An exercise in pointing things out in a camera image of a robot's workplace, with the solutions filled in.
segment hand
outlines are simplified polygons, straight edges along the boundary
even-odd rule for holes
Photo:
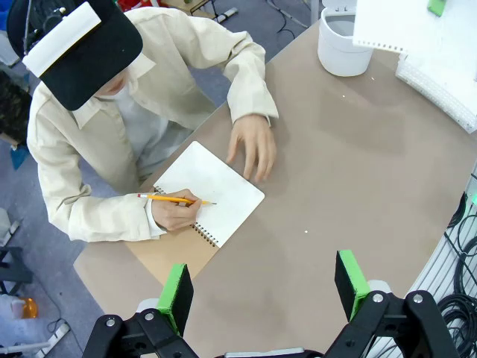
[[[232,128],[227,162],[236,157],[239,142],[245,145],[244,178],[249,180],[253,165],[258,161],[255,181],[267,179],[277,156],[274,134],[264,116],[249,114],[236,120]]]
[[[194,224],[196,222],[197,212],[199,211],[202,200],[193,195],[189,189],[184,189],[179,192],[172,192],[168,194],[175,198],[185,198],[194,201],[188,207],[182,207],[177,203],[170,201],[152,201],[152,216],[154,221],[166,230],[177,230],[181,227]]]

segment brown cardboard cover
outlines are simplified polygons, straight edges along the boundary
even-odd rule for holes
[[[126,242],[126,246],[141,257],[141,263],[162,285],[175,263],[186,263],[193,279],[218,250],[192,227],[167,233],[160,239]]]

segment right hand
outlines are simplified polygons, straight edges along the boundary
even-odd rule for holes
[[[152,216],[159,226],[164,227],[168,231],[173,231],[196,222],[197,213],[202,204],[202,200],[192,194],[189,189],[171,192],[168,193],[167,196],[189,199],[194,203],[183,207],[170,201],[153,200]]]

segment table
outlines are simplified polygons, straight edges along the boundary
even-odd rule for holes
[[[375,51],[355,78],[326,72],[310,27],[268,65],[280,119],[266,197],[194,280],[185,338],[200,357],[305,346],[325,351],[346,323],[333,281],[349,248],[368,279],[403,296],[442,236],[476,159],[476,142],[395,78],[395,54]],[[220,107],[192,141],[225,159],[231,124]],[[243,169],[240,156],[234,169]],[[159,296],[123,243],[88,245],[75,268],[101,308],[131,316]]]

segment yellow pencil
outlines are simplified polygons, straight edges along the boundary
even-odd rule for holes
[[[194,202],[189,199],[184,199],[184,198],[173,198],[171,196],[161,196],[161,195],[151,195],[151,194],[138,194],[138,198],[147,198],[147,199],[152,199],[152,200],[163,200],[163,201],[171,201],[173,203],[187,203],[187,204],[193,204]],[[202,205],[206,204],[212,204],[212,205],[217,205],[217,203],[211,203],[210,201],[202,201]]]

